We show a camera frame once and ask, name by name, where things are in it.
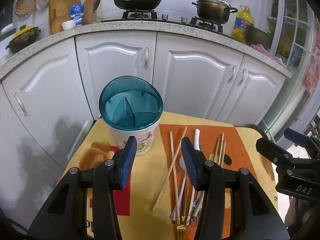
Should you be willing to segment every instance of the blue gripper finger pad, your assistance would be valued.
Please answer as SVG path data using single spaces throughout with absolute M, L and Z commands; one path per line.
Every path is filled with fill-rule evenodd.
M 123 190 L 129 181 L 136 152 L 137 139 L 134 136 L 130 136 L 124 148 L 118 150 L 113 155 L 112 160 L 116 163 L 116 177 L 114 182 L 119 185 L 119 190 Z
M 295 130 L 292 130 L 290 128 L 287 128 L 284 130 L 284 137 L 289 141 L 292 141 L 293 143 L 298 144 L 301 147 L 306 147 L 308 145 L 307 136 L 301 133 L 298 133 Z
M 194 149 L 188 137 L 182 139 L 181 151 L 191 185 L 195 190 L 204 190 L 208 178 L 202 164 L 206 161 L 206 158 L 201 151 Z

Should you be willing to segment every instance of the speckled countertop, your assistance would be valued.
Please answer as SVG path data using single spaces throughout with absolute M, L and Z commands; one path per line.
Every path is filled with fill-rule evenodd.
M 190 37 L 200 38 L 207 41 L 212 41 L 212 42 L 227 46 L 229 48 L 235 49 L 239 52 L 247 54 L 258 60 L 261 60 L 289 78 L 291 78 L 292 76 L 290 71 L 288 71 L 285 67 L 281 66 L 280 64 L 278 64 L 271 58 L 267 57 L 266 55 L 258 52 L 257 50 L 245 44 L 242 44 L 238 41 L 235 41 L 223 35 L 198 29 L 191 26 L 184 26 L 184 25 L 179 25 L 174 23 L 133 20 L 133 21 L 113 21 L 113 22 L 97 23 L 92 25 L 84 25 L 81 27 L 56 33 L 47 38 L 39 40 L 14 55 L 9 54 L 1 58 L 0 59 L 0 79 L 3 78 L 5 75 L 7 75 L 9 71 L 14 69 L 21 62 L 28 59 L 35 53 L 59 41 L 62 41 L 66 38 L 69 38 L 75 35 L 85 34 L 85 33 L 100 32 L 100 31 L 115 31 L 115 30 L 142 30 L 142 31 L 167 32 L 167 33 L 182 34 Z

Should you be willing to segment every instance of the white kitchen cabinet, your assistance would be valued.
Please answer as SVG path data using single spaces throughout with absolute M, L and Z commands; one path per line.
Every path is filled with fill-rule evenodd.
M 66 167 L 93 121 L 81 83 L 74 39 L 36 54 L 2 82 L 31 136 Z
M 216 121 L 244 126 L 258 124 L 278 95 L 285 76 L 245 56 L 230 93 Z
M 164 110 L 215 120 L 243 54 L 181 35 L 158 33 L 153 86 Z
M 0 207 L 29 228 L 64 169 L 32 138 L 0 84 Z
M 84 90 L 94 119 L 100 115 L 103 88 L 119 76 L 136 76 L 152 83 L 156 32 L 116 31 L 76 37 Z

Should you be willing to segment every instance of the pink cloth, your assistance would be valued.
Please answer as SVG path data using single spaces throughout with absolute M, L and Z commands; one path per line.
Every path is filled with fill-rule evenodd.
M 320 23 L 318 22 L 318 34 L 316 39 L 314 54 L 320 57 Z M 320 61 L 315 57 L 312 59 L 308 74 L 303 83 L 307 92 L 312 95 L 316 89 L 320 77 Z
M 256 49 L 257 51 L 261 52 L 262 54 L 268 56 L 269 58 L 273 59 L 275 62 L 279 63 L 280 65 L 284 66 L 285 68 L 287 68 L 283 63 L 282 63 L 282 59 L 273 56 L 272 54 L 270 54 L 269 51 L 267 51 L 263 45 L 261 44 L 257 44 L 257 45 L 251 45 L 251 48 Z

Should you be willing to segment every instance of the gas stove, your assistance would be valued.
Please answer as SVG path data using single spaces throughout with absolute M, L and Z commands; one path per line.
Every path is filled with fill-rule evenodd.
M 202 19 L 200 17 L 194 16 L 191 19 L 190 24 L 196 25 L 198 21 L 200 21 L 198 23 L 198 26 L 201 26 L 203 28 L 210 29 L 210 30 L 216 30 L 219 33 L 222 33 L 222 25 L 220 23 L 217 23 L 216 21 L 210 21 L 207 19 Z
M 181 18 L 181 21 L 175 20 L 168 20 L 168 15 L 162 15 L 161 19 L 157 18 L 157 13 L 155 11 L 142 11 L 142 10 L 127 10 L 123 13 L 122 19 L 115 19 L 115 20 L 105 20 L 102 22 L 114 22 L 114 21 L 150 21 L 150 22 L 167 22 L 170 24 L 178 24 L 183 26 L 194 27 L 201 30 L 206 30 L 209 32 L 217 33 L 222 36 L 228 37 L 233 39 L 232 37 L 224 34 L 222 25 L 206 19 L 202 19 L 199 17 L 193 17 L 191 21 L 188 23 L 186 18 Z
M 157 13 L 152 11 L 144 11 L 144 10 L 126 10 L 123 15 L 122 19 L 158 19 Z

